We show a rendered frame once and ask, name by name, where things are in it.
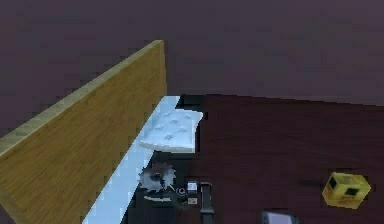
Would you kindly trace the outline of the white tufted pillow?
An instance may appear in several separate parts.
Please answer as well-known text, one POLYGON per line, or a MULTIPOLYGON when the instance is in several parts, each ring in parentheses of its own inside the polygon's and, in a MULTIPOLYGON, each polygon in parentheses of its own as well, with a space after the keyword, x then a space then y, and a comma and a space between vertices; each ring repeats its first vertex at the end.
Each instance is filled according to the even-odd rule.
POLYGON ((195 134, 203 113, 174 109, 161 115, 140 146, 162 152, 194 153, 195 134))

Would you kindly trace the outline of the yellow box with black squares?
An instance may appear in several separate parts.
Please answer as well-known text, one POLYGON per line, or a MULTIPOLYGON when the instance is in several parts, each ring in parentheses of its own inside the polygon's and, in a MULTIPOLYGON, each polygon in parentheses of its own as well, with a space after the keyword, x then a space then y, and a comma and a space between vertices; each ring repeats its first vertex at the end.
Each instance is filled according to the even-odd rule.
POLYGON ((333 172, 322 191, 328 206, 357 209, 371 190, 364 176, 333 172))

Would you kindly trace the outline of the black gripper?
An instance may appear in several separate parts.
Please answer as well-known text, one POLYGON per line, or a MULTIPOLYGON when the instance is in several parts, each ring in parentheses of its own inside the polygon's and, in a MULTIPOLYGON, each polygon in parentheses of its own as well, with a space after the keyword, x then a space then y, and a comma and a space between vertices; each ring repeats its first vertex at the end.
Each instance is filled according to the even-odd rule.
MULTIPOLYGON (((176 204, 178 206, 186 205, 188 202, 188 191, 184 187, 175 188, 172 184, 166 184, 165 189, 170 188, 172 191, 176 193, 176 204)), ((151 196, 143 196, 145 200, 149 200, 152 202, 174 202, 175 199, 171 197, 151 197, 151 196)))

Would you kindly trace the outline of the grey flat device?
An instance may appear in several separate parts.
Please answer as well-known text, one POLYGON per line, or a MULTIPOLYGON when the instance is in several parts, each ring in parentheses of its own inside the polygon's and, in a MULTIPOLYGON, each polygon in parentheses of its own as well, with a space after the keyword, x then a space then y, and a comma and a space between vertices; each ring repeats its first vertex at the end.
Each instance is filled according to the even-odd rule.
POLYGON ((263 224, 300 224, 299 219, 296 216, 264 211, 262 213, 263 224))

